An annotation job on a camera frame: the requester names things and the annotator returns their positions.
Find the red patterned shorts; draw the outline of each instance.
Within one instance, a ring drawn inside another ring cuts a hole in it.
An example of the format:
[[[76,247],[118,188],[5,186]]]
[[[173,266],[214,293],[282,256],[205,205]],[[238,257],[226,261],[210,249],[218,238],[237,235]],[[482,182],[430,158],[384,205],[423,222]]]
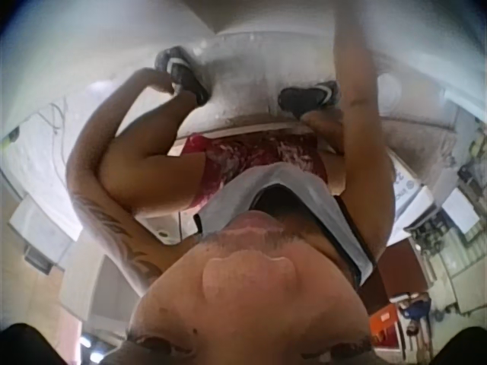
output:
[[[191,208],[203,206],[225,184],[255,166],[287,162],[327,181],[313,134],[270,131],[215,139],[191,135],[181,154],[196,152],[205,152],[206,160],[202,182]]]

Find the black shoe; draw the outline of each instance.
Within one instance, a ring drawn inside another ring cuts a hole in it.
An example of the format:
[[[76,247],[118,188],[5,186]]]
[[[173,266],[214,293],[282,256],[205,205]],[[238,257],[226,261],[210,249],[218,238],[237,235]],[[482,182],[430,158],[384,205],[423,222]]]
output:
[[[184,49],[176,46],[160,52],[155,59],[154,68],[168,72],[173,83],[195,94],[198,105],[202,106],[209,100],[210,95],[196,78],[188,59]]]
[[[279,106],[296,118],[311,110],[326,109],[335,106],[339,100],[339,88],[336,81],[327,81],[308,89],[287,87],[279,94]]]

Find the hand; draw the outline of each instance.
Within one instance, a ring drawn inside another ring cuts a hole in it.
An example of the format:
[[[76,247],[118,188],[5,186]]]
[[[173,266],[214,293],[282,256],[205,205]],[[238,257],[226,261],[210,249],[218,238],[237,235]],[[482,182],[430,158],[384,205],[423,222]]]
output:
[[[138,70],[136,75],[143,80],[145,85],[161,93],[174,94],[173,82],[167,72],[147,67]]]

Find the leg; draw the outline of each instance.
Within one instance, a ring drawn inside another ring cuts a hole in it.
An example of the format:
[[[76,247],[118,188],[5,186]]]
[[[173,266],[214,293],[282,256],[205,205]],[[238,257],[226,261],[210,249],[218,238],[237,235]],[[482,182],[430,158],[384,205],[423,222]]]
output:
[[[197,107],[194,94],[182,91],[140,116],[105,153],[100,181],[110,195],[134,214],[166,214],[187,208],[198,191],[205,155],[168,157],[177,130]]]
[[[305,113],[301,121],[336,152],[318,151],[328,176],[328,189],[333,195],[345,190],[345,160],[343,157],[343,129],[339,110],[314,110]]]
[[[301,121],[324,138],[338,155],[343,155],[342,113],[339,109],[312,110],[301,116]]]

